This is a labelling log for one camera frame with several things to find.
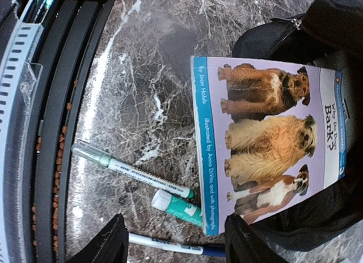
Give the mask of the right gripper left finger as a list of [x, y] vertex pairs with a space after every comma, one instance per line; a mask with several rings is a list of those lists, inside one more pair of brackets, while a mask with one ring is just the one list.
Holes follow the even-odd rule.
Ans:
[[116, 214], [68, 263], [126, 263], [128, 230], [122, 214]]

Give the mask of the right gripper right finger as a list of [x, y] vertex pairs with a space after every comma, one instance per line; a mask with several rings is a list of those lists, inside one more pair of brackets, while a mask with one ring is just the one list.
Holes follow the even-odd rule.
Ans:
[[224, 236], [226, 262], [287, 263], [238, 214], [226, 218]]

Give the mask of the dog picture book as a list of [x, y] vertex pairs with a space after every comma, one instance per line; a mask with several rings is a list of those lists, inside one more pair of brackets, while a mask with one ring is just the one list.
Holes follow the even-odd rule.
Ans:
[[343, 74], [250, 58], [193, 56], [204, 233], [228, 215], [270, 217], [344, 177]]

